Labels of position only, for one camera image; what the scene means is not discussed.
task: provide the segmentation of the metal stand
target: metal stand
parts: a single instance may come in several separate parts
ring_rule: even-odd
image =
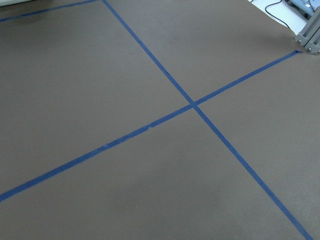
[[[295,36],[295,41],[303,45],[311,54],[320,52],[320,7],[317,8],[302,31]]]

